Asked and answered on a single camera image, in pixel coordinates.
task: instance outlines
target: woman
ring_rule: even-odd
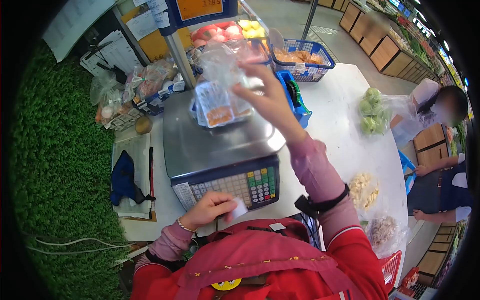
[[[435,123],[455,126],[465,119],[468,113],[467,95],[454,85],[441,88],[437,82],[424,79],[410,96],[417,108],[417,119],[404,120],[403,117],[396,115],[390,123],[399,149]]]
[[[209,236],[179,269],[181,253],[201,226],[237,207],[227,193],[207,193],[162,235],[135,266],[131,299],[387,299],[384,276],[360,227],[348,188],[329,163],[326,146],[313,140],[293,116],[280,82],[264,66],[242,66],[264,82],[265,96],[234,86],[287,141],[291,165],[321,211],[327,252],[309,244],[294,219],[236,224]],[[269,225],[282,230],[274,232]]]
[[[417,179],[407,196],[409,216],[437,224],[467,219],[474,198],[468,191],[465,154],[418,166],[414,172]]]

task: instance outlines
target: red basket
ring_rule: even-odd
[[[402,260],[401,250],[398,250],[396,253],[392,254],[389,257],[385,257],[378,260],[380,263],[380,266],[382,266],[382,269],[384,269],[385,272],[389,272],[392,274],[392,279],[390,279],[390,281],[387,282],[386,284],[388,292],[390,292],[393,289],[393,286],[396,281],[396,276],[398,275],[398,269],[400,268],[401,260]]]

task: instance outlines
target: blue cloth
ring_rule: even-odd
[[[465,161],[442,173],[442,192],[440,194],[442,210],[453,210],[461,206],[473,206],[473,195],[466,188],[452,184],[458,173],[466,173]]]
[[[123,196],[133,199],[140,204],[145,200],[155,200],[154,197],[144,196],[142,190],[133,182],[135,175],[135,166],[133,159],[123,150],[112,171],[112,191],[110,192],[110,200],[115,206],[120,205]]]

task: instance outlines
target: metal pole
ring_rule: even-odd
[[[317,10],[318,0],[312,0],[312,7],[310,7],[310,14],[308,15],[307,23],[305,24],[305,29],[301,35],[302,40],[307,39],[308,31],[310,30],[310,25],[312,24],[313,16],[315,15],[315,10]]]
[[[177,64],[180,74],[183,76],[185,86],[188,90],[193,90],[197,84],[197,81],[193,75],[193,71],[188,62],[185,50],[183,49],[178,31],[175,31],[172,35],[164,36],[164,39],[167,42],[167,46]]]

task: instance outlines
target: price display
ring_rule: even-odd
[[[177,0],[182,21],[223,12],[222,0]]]

